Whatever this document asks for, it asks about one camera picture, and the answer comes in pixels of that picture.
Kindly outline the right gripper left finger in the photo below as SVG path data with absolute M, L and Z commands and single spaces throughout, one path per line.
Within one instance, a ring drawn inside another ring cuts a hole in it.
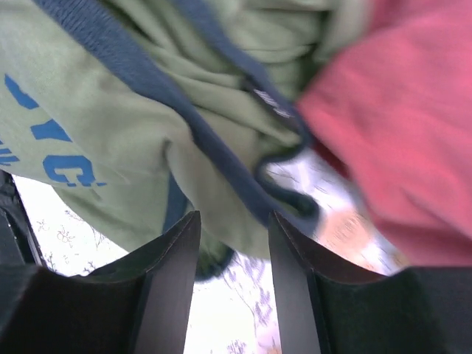
M 182 353 L 201 217 L 87 276 L 1 267 L 3 353 Z

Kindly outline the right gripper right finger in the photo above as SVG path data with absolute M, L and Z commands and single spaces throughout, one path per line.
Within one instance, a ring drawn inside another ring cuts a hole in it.
M 359 267 L 274 213 L 268 228 L 284 353 L 469 353 L 471 270 Z

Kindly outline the green tank top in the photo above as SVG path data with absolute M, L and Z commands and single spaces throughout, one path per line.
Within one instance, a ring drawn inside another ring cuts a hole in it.
M 197 274 L 269 256 L 319 206 L 278 164 L 313 141 L 293 103 L 366 28 L 367 1 L 3 1 L 1 169 L 52 186 L 131 251 L 201 213 Z

